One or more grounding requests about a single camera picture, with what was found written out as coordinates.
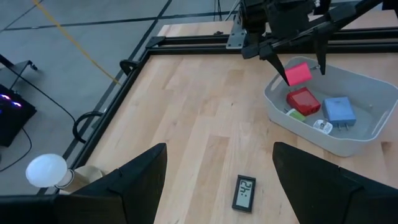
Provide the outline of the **grey plastic bin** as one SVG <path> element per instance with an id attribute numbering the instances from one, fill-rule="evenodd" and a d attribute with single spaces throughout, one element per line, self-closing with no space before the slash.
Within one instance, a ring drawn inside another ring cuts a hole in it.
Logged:
<path id="1" fill-rule="evenodd" d="M 326 74 L 312 71 L 313 78 L 303 84 L 318 101 L 346 96 L 356 115 L 356 123 L 350 128 L 333 128 L 330 134 L 316 130 L 313 125 L 323 119 L 321 111 L 299 121 L 285 113 L 288 93 L 296 88 L 288 86 L 276 75 L 265 87 L 267 114 L 271 121 L 340 157 L 349 157 L 375 140 L 398 105 L 398 87 L 360 73 L 354 73 L 332 65 L 326 66 Z"/>

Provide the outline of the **white and green charger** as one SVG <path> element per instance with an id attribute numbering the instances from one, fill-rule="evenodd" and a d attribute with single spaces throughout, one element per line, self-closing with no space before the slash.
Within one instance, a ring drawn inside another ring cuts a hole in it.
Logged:
<path id="1" fill-rule="evenodd" d="M 284 111 L 287 116 L 290 116 L 290 117 L 297 119 L 301 122 L 304 122 L 306 120 L 306 117 L 294 108 L 292 108 L 292 109 L 285 108 Z"/>

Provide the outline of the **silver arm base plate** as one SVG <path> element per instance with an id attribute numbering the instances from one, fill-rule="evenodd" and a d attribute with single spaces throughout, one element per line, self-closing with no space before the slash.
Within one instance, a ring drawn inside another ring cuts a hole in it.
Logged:
<path id="1" fill-rule="evenodd" d="M 227 49 L 242 49 L 246 38 L 246 30 L 242 28 L 241 22 L 234 21 L 228 41 L 226 43 Z"/>

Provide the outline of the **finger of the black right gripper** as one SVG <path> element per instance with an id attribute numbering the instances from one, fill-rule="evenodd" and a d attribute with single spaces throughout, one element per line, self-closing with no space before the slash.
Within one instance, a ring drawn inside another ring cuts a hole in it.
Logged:
<path id="1" fill-rule="evenodd" d="M 320 72 L 324 75 L 326 74 L 327 35 L 317 28 L 313 31 L 313 47 L 320 66 Z"/>
<path id="2" fill-rule="evenodd" d="M 282 77 L 285 83 L 289 86 L 290 83 L 285 74 L 285 69 L 279 57 L 275 53 L 267 54 L 265 59 L 277 70 L 278 74 Z"/>

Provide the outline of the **light blue wall charger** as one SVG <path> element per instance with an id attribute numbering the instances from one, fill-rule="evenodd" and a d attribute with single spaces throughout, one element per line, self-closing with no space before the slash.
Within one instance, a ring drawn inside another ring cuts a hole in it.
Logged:
<path id="1" fill-rule="evenodd" d="M 356 115 L 347 96 L 326 98 L 322 102 L 322 110 L 325 119 L 334 128 L 346 128 L 356 124 Z"/>

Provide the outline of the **black box with purple lights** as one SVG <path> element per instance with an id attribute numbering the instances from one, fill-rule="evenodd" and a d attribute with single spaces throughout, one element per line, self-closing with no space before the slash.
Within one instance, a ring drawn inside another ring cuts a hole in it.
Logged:
<path id="1" fill-rule="evenodd" d="M 21 95 L 0 84 L 0 146 L 9 147 L 36 112 Z"/>

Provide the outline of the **pink wall charger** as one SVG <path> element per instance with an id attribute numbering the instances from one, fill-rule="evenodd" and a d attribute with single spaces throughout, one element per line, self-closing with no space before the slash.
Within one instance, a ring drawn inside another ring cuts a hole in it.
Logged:
<path id="1" fill-rule="evenodd" d="M 319 65 L 309 66 L 307 62 L 295 65 L 285 71 L 287 84 L 295 86 L 312 79 L 312 71 L 319 69 Z"/>

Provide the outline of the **red square wall charger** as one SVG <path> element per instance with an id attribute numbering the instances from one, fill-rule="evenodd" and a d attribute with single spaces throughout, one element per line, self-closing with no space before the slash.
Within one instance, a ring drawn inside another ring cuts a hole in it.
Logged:
<path id="1" fill-rule="evenodd" d="M 288 105 L 304 116 L 309 116 L 319 111 L 320 102 L 307 87 L 291 91 L 286 96 Z"/>

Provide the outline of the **black aluminium table frame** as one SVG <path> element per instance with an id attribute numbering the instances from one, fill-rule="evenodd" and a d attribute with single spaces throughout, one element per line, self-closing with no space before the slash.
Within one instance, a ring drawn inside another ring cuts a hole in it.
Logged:
<path id="1" fill-rule="evenodd" d="M 153 36 L 149 39 L 145 51 L 137 61 L 139 65 L 122 84 L 104 116 L 98 120 L 97 127 L 89 140 L 72 163 L 72 168 L 80 167 L 88 161 L 100 137 L 110 124 L 113 116 L 127 96 L 127 91 L 136 82 L 141 70 L 153 55 L 224 55 L 240 54 L 239 49 L 227 49 L 229 34 L 220 31 L 213 35 L 191 35 L 167 37 Z M 332 34 L 332 43 L 328 46 L 330 54 L 386 54 L 398 52 L 398 27 L 377 27 L 343 29 Z"/>

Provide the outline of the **white light bulb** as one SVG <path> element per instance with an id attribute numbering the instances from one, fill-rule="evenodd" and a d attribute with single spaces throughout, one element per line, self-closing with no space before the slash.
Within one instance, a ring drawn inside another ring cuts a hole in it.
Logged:
<path id="1" fill-rule="evenodd" d="M 25 176 L 35 187 L 51 187 L 60 183 L 68 171 L 66 160 L 57 154 L 43 154 L 33 159 Z"/>

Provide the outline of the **black loop bracket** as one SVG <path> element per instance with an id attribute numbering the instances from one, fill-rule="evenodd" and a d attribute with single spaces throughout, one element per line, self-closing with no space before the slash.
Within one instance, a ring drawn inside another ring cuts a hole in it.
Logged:
<path id="1" fill-rule="evenodd" d="M 121 67 L 121 70 L 124 72 L 126 76 L 128 76 L 134 69 L 137 68 L 139 63 L 137 61 L 132 61 L 132 60 L 121 60 L 119 63 L 119 66 Z"/>

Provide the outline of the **small white wall charger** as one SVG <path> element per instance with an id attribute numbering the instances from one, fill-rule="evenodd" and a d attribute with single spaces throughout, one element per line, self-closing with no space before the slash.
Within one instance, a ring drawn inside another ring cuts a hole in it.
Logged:
<path id="1" fill-rule="evenodd" d="M 331 131 L 333 130 L 333 125 L 329 123 L 327 120 L 318 119 L 313 124 L 313 128 L 324 134 L 330 134 Z"/>

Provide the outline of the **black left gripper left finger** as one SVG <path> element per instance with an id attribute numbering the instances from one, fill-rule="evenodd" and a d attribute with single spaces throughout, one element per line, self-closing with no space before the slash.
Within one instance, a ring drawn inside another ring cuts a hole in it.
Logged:
<path id="1" fill-rule="evenodd" d="M 0 224 L 153 224 L 164 188 L 167 145 L 76 192 L 0 197 Z"/>

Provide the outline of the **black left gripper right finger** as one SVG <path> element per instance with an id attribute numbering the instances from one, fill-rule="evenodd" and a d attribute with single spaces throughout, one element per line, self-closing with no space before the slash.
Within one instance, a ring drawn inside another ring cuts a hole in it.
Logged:
<path id="1" fill-rule="evenodd" d="M 300 224 L 398 224 L 398 189 L 284 142 L 272 160 Z"/>

